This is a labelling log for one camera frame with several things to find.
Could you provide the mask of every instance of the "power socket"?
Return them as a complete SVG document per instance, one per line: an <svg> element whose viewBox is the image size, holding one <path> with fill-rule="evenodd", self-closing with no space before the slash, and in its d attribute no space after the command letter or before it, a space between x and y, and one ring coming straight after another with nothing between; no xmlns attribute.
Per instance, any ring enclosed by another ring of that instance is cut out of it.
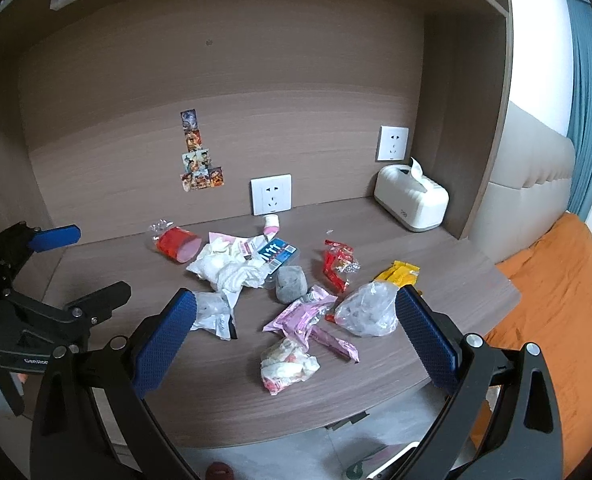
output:
<svg viewBox="0 0 592 480"><path fill-rule="evenodd" d="M252 206L255 215L267 215L292 208L292 176L253 178Z"/></svg>
<svg viewBox="0 0 592 480"><path fill-rule="evenodd" d="M409 128L381 126L376 160L403 160Z"/></svg>

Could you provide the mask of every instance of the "red cup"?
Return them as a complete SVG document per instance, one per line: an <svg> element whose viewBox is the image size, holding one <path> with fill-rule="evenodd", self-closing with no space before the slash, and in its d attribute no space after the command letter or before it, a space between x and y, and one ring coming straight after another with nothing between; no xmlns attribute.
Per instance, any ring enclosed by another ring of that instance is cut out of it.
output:
<svg viewBox="0 0 592 480"><path fill-rule="evenodd" d="M158 250L181 264L191 260L201 248L202 240L191 231L172 227L156 242Z"/></svg>

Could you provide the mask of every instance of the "metal screw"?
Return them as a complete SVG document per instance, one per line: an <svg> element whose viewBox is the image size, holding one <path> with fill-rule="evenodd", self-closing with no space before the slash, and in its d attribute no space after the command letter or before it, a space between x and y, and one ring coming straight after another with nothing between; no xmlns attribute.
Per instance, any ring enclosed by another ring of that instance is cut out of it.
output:
<svg viewBox="0 0 592 480"><path fill-rule="evenodd" d="M109 346L112 350L122 350L127 345L127 338L125 336L119 335L113 338L109 342Z"/></svg>
<svg viewBox="0 0 592 480"><path fill-rule="evenodd" d="M54 353L52 354L55 358L60 359L61 357L65 357L67 353L67 349L64 346L57 346L54 349Z"/></svg>
<svg viewBox="0 0 592 480"><path fill-rule="evenodd" d="M480 348L483 346L483 338L481 338L481 336L478 334L468 334L468 336L465 338L465 341L467 341L468 345L474 348Z"/></svg>
<svg viewBox="0 0 592 480"><path fill-rule="evenodd" d="M532 355L540 354L540 347L536 343L527 343L525 349Z"/></svg>

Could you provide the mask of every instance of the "wooden desk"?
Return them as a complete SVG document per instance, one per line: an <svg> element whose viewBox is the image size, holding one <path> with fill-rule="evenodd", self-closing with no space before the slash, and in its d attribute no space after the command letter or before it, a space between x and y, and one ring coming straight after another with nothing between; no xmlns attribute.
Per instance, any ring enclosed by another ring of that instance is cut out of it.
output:
<svg viewBox="0 0 592 480"><path fill-rule="evenodd" d="M279 216L279 236L300 249L299 263L310 285L327 285L320 272L321 250L323 240L332 238L356 250L361 271L354 287L373 279L394 259L420 266L417 286L426 301L449 314L463 333L486 334L519 301L511 282L468 240L455 240L442 228L408 232L372 199L303 206ZM190 228L204 239L209 231L251 236L261 232L262 222L262 217L243 216ZM44 301L60 306L117 280L132 286L132 299L92 330L91 348L103 346L112 336L129 335L182 286L210 290L185 266L148 251L143 235L134 235L68 249ZM260 380L260 354L279 338L260 331L282 309L273 291L246 288L236 306L238 340L221 341L202 330L187 337L161 387L147 396L175 444L236 446L311 430L426 379L400 327L385 337L360 338L322 321L330 332L356 345L360 364L348 364L313 342L311 354L320 370L309 381L272 397Z"/></svg>

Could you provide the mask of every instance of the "orange bedsheet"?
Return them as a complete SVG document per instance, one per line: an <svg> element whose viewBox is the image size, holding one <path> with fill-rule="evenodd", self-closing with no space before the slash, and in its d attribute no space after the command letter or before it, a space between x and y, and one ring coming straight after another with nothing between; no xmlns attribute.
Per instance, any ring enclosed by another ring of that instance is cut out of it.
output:
<svg viewBox="0 0 592 480"><path fill-rule="evenodd" d="M560 410L567 476L592 447L592 234L565 213L498 269L522 298L486 340L500 348L519 349L527 341L542 348Z"/></svg>

